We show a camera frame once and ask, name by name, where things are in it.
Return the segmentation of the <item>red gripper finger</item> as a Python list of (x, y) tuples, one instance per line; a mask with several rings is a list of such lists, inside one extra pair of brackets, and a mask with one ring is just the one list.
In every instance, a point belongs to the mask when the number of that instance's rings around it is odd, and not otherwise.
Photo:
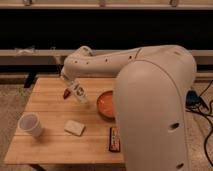
[(69, 89), (64, 90), (63, 98), (67, 99), (71, 95), (71, 91)]

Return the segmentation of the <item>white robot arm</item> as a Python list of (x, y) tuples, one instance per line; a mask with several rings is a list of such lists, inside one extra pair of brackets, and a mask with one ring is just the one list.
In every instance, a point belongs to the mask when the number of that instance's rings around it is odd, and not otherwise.
[(134, 48), (94, 56), (83, 46), (61, 71), (79, 101), (80, 74), (113, 74), (113, 105), (127, 171), (190, 171), (185, 122), (186, 95), (196, 62), (178, 45)]

